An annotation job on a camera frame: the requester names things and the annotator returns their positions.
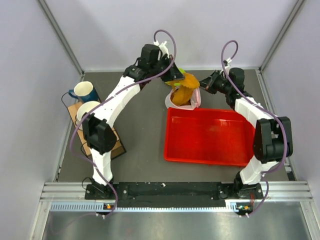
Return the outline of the white mesh laundry bag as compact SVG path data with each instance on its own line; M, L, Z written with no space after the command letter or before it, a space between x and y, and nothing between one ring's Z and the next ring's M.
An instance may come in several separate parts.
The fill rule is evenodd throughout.
M187 105L181 105L181 106L175 105L171 100L171 96L174 92L175 92L174 90L171 90L171 92L166 96L164 100L164 104L167 108L192 111L201 106L201 93L200 93L199 87L193 90L192 96Z

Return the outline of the yellow lace bra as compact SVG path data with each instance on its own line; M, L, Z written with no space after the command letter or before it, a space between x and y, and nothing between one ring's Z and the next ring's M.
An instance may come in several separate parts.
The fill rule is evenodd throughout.
M173 81L166 82L166 84L172 88ZM190 73L185 73L184 82L175 89L171 95L171 101L177 106L187 105L189 104L193 91L199 87L200 83L197 78Z

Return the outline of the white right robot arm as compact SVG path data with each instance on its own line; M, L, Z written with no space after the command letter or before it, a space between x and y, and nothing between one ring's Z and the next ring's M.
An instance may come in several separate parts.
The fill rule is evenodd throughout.
M245 91L244 80L244 70L234 67L227 72L215 70L199 82L200 87L210 94L224 94L226 103L254 127L253 157L233 181L231 193L239 198L257 192L262 176L293 153L290 119L264 109Z

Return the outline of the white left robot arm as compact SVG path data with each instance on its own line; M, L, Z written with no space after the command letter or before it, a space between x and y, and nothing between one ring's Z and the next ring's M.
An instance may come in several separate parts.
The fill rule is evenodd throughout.
M137 95L152 78L164 82L181 80L184 75L169 54L167 42L145 44L140 57L125 69L114 90L106 100L88 116L82 117L84 139L90 149L93 165L91 183L86 187L85 199L103 200L114 197L111 153L117 137L114 123L128 102Z

